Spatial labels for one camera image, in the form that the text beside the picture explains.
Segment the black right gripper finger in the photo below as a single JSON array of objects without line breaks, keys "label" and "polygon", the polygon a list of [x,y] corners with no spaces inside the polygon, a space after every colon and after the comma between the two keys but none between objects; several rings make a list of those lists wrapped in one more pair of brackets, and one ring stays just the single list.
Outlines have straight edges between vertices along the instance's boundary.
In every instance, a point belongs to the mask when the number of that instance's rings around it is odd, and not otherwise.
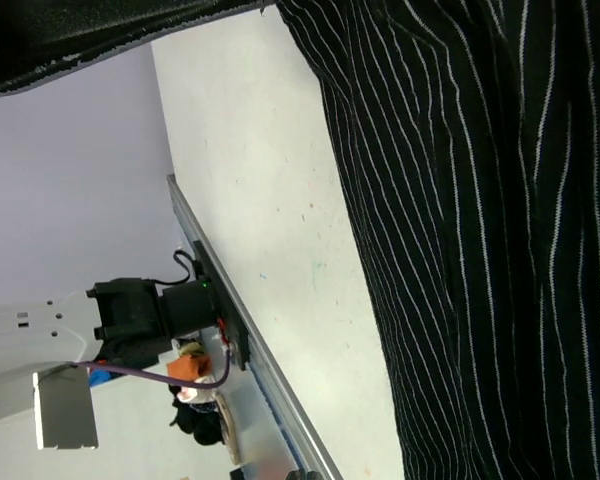
[{"label": "black right gripper finger", "polygon": [[0,1],[0,95],[270,1]]}]

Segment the black striped underwear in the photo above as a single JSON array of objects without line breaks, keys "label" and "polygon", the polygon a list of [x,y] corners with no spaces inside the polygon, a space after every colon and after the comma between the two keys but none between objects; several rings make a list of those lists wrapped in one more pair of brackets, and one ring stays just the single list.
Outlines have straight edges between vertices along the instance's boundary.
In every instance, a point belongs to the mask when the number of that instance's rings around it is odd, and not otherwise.
[{"label": "black striped underwear", "polygon": [[281,1],[409,479],[600,479],[600,1]]}]

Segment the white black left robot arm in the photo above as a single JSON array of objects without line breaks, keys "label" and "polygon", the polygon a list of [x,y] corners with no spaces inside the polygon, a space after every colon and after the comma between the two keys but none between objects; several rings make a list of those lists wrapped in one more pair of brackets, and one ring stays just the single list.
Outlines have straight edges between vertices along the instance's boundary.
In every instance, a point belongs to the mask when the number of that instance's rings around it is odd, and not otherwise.
[{"label": "white black left robot arm", "polygon": [[0,420],[32,408],[35,372],[100,360],[129,366],[217,316],[206,280],[120,278],[65,298],[0,305]]}]

